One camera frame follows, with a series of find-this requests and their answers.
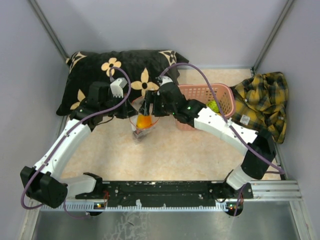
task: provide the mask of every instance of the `orange object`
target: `orange object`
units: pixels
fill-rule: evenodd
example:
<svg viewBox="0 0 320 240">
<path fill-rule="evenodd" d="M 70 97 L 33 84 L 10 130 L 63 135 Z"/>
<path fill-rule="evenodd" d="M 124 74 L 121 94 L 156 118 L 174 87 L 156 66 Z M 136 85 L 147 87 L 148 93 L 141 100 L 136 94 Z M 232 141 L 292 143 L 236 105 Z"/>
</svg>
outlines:
<svg viewBox="0 0 320 240">
<path fill-rule="evenodd" d="M 139 129 L 145 129 L 148 127 L 151 127 L 152 125 L 152 117 L 149 116 L 143 116 L 138 115 L 138 119 L 136 120 L 136 127 Z"/>
</svg>

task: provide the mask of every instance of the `plastic laundry basket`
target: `plastic laundry basket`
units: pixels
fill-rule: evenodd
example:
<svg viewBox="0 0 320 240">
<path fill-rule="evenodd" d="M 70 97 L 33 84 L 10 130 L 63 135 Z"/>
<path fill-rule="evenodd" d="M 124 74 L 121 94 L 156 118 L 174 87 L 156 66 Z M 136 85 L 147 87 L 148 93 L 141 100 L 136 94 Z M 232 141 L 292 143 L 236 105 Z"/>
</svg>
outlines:
<svg viewBox="0 0 320 240">
<path fill-rule="evenodd" d="M 226 118 L 230 118 L 236 111 L 235 98 L 231 89 L 222 83 L 211 84 L 214 93 L 220 103 L 220 106 Z M 214 100 L 214 96 L 206 84 L 179 85 L 180 91 L 186 99 L 196 99 L 204 104 Z M 183 124 L 175 120 L 175 124 L 180 130 L 194 130 L 188 124 Z"/>
</svg>

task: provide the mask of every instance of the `beige floor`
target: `beige floor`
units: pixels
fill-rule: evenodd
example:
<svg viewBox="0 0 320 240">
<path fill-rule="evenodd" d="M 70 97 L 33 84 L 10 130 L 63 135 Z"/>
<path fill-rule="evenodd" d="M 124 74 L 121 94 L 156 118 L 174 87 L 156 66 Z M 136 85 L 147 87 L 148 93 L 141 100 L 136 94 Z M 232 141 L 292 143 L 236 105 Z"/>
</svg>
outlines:
<svg viewBox="0 0 320 240">
<path fill-rule="evenodd" d="M 251 77 L 249 69 L 205 69 L 211 83 L 233 86 Z M 180 84 L 203 84 L 195 70 L 180 70 Z M 104 180 L 223 180 L 243 160 L 232 146 L 206 132 L 181 131 L 172 117 L 163 117 L 142 141 L 132 137 L 128 119 L 97 126 L 80 145 L 62 177 L 90 172 Z M 277 180 L 266 174 L 264 179 Z"/>
</svg>

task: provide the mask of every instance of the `black pillow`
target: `black pillow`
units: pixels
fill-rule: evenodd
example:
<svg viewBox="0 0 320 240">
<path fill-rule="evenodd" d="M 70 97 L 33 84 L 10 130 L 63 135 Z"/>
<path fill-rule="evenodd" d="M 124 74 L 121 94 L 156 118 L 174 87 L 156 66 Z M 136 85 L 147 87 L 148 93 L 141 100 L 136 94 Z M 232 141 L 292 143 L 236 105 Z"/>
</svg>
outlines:
<svg viewBox="0 0 320 240">
<path fill-rule="evenodd" d="M 129 100 L 144 96 L 146 90 L 157 89 L 156 77 L 174 63 L 188 63 L 189 61 L 172 50 L 131 50 L 121 52 L 94 53 L 79 51 L 74 53 L 66 63 L 70 66 L 69 76 L 62 98 L 62 103 L 56 114 L 65 116 L 72 112 L 88 95 L 93 82 L 110 82 L 109 68 L 112 66 L 123 69 L 131 80 L 131 94 Z M 111 72 L 114 79 L 123 78 L 118 70 Z M 167 74 L 178 84 L 179 72 L 176 67 Z"/>
</svg>

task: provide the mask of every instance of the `metal floor panel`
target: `metal floor panel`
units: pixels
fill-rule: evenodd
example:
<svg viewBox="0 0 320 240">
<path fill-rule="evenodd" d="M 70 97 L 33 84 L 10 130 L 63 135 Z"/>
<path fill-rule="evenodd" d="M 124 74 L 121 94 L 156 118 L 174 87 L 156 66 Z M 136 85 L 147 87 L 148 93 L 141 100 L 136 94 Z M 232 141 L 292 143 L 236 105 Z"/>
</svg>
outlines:
<svg viewBox="0 0 320 240">
<path fill-rule="evenodd" d="M 224 212 L 103 212 L 90 219 L 73 219 L 61 211 L 41 211 L 32 239 L 297 240 L 299 237 L 288 202 L 259 201 L 245 202 L 239 217 Z"/>
</svg>

